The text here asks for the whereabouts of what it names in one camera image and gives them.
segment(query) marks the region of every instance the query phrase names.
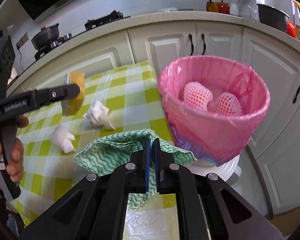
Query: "pink trash bin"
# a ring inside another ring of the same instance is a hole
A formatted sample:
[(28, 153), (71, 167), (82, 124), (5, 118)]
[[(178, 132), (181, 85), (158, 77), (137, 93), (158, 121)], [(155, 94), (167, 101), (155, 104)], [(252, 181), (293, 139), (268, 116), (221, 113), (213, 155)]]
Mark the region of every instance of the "pink trash bin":
[[(214, 100), (223, 92), (234, 94), (242, 115), (214, 114), (184, 104), (183, 91), (189, 82), (210, 89)], [(172, 61), (158, 77), (158, 90), (176, 145), (217, 166), (242, 152), (270, 104), (265, 82), (250, 66), (216, 56)]]

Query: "human hand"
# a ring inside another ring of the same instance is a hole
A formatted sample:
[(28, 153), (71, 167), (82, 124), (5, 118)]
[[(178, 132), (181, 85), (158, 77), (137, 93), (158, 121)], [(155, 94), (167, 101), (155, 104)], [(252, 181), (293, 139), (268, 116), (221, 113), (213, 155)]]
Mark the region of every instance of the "human hand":
[[(19, 127), (26, 127), (29, 123), (27, 117), (20, 115), (19, 116)], [(2, 153), (2, 145), (0, 143), (0, 154)], [(12, 160), (8, 163), (6, 169), (7, 173), (10, 175), (10, 178), (13, 182), (20, 181), (23, 177), (23, 145), (22, 142), (16, 138), (14, 146), (11, 152)]]

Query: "cabinet door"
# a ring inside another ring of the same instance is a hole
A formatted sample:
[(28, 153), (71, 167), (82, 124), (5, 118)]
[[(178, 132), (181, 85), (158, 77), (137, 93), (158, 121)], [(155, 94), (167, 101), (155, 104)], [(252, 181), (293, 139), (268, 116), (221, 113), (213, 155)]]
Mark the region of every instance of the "cabinet door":
[(227, 23), (196, 22), (196, 33), (197, 55), (203, 53), (204, 38), (205, 55), (239, 60), (242, 26)]
[(68, 72), (79, 70), (85, 77), (133, 64), (128, 32), (117, 32), (84, 43), (42, 66), (23, 82), (26, 90), (42, 89), (64, 84)]
[(266, 182), (274, 215), (300, 206), (300, 107), (257, 163)]
[(8, 96), (15, 96), (17, 94), (22, 94), (24, 92), (25, 92), (25, 89), (23, 88), (22, 85), (20, 85), (12, 93), (8, 94), (8, 92), (7, 92), (7, 97)]
[(128, 30), (136, 62), (149, 60), (157, 75), (172, 60), (191, 54), (195, 46), (194, 22), (169, 22)]
[(244, 28), (241, 61), (256, 70), (271, 95), (268, 113), (249, 142), (258, 158), (277, 139), (300, 105), (300, 93), (293, 103), (300, 85), (300, 55), (270, 36)]

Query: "pot lid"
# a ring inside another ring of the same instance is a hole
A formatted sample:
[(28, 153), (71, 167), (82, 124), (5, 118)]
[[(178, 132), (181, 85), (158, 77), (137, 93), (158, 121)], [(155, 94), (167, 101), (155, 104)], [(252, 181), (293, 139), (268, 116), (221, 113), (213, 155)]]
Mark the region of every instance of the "pot lid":
[(221, 2), (218, 2), (218, 4), (220, 4), (220, 5), (228, 5), (228, 3), (223, 2), (223, 0), (221, 0)]
[(56, 24), (51, 25), (51, 26), (49, 26), (49, 27), (42, 27), (42, 28), (41, 28), (41, 31), (38, 32), (32, 39), (35, 40), (35, 39), (39, 38), (41, 35), (43, 35), (43, 34), (49, 32), (49, 31), (51, 31), (51, 29), (56, 28), (56, 27), (58, 27), (58, 26), (59, 26), (59, 24), (56, 23)]

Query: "white container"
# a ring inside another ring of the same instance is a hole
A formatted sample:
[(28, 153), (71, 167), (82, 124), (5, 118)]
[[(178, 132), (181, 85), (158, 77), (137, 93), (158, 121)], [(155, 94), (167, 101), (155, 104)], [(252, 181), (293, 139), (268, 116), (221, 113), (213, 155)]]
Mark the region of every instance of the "white container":
[(234, 16), (239, 16), (239, 8), (236, 3), (230, 4), (230, 14)]
[(253, 21), (258, 21), (258, 10), (250, 8), (250, 17)]

